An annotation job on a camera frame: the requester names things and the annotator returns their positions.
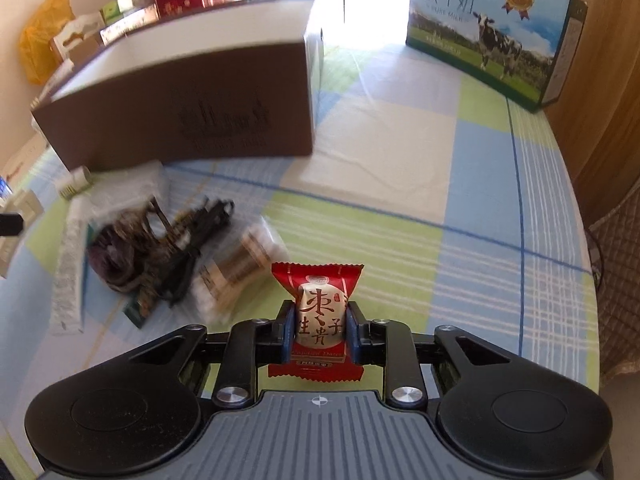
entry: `circular black cover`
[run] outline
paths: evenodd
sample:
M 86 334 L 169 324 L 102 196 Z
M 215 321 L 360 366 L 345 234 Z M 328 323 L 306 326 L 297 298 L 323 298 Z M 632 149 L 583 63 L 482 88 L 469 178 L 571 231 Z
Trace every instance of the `circular black cover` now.
M 164 367 L 109 371 L 98 366 L 74 375 L 30 404 L 27 436 L 53 468 L 79 476 L 132 474 L 177 454 L 195 434 L 198 401 Z
M 536 365 L 471 367 L 442 399 L 438 425 L 463 456 L 508 476 L 595 468 L 611 418 L 587 387 Z

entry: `checkered tablecloth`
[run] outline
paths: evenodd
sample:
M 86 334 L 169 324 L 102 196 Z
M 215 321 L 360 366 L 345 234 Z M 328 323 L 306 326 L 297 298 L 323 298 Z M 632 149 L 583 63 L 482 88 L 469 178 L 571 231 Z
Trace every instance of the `checkered tablecloth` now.
M 174 214 L 203 195 L 236 202 L 241 226 L 267 216 L 293 261 L 363 263 L 364 314 L 414 332 L 455 324 L 597 388 L 598 331 L 582 221 L 543 113 L 529 114 L 475 79 L 401 44 L 326 47 L 311 158 L 203 160 L 165 168 Z M 142 330 L 124 299 L 88 273 L 84 333 L 47 333 L 67 204 L 48 151 L 25 186 L 47 211 L 0 283 L 0 453 L 24 478 L 40 471 L 23 428 L 48 384 L 184 324 L 188 304 L 160 306 Z M 287 297 L 252 285 L 232 320 L 273 317 Z M 228 327 L 211 327 L 226 330 Z M 261 387 L 380 386 L 278 378 Z

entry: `blue sky on box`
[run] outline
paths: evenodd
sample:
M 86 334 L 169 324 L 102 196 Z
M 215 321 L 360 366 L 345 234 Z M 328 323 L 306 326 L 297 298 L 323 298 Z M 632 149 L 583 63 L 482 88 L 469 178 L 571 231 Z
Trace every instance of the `blue sky on box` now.
M 443 7 L 440 0 L 438 3 L 439 7 Z M 521 20 L 516 10 L 507 14 L 505 9 L 501 8 L 504 3 L 505 0 L 475 0 L 474 12 L 483 13 L 493 18 L 495 20 L 494 27 L 516 38 L 522 43 L 524 49 L 544 56 L 552 56 L 560 41 L 569 0 L 535 0 L 529 9 L 528 20 L 526 18 Z M 431 10 L 433 4 L 434 2 L 429 0 L 411 0 L 412 9 L 426 16 L 434 15 Z M 460 15 L 453 3 L 449 10 Z M 466 18 L 466 21 L 459 22 L 441 14 L 437 15 L 437 19 L 455 29 L 462 36 L 477 41 L 477 20 L 468 13 L 468 10 L 462 16 Z

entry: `metal screw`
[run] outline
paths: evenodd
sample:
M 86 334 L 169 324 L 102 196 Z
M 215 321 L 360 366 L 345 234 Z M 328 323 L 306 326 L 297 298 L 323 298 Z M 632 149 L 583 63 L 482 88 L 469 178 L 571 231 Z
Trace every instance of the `metal screw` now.
M 391 396 L 402 404 L 414 404 L 422 398 L 422 391 L 413 386 L 400 386 L 391 392 Z
M 225 386 L 218 390 L 216 397 L 220 402 L 224 402 L 225 404 L 237 404 L 238 402 L 247 400 L 249 392 L 238 386 Z

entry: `gray ridged plate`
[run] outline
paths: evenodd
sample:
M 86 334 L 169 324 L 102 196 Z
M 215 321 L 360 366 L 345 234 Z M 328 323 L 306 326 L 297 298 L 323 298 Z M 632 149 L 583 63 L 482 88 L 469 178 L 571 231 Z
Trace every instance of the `gray ridged plate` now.
M 65 477 L 48 472 L 46 480 Z M 201 439 L 138 480 L 496 480 L 451 454 L 418 413 L 374 392 L 265 392 L 213 417 Z M 585 472 L 574 480 L 596 480 Z

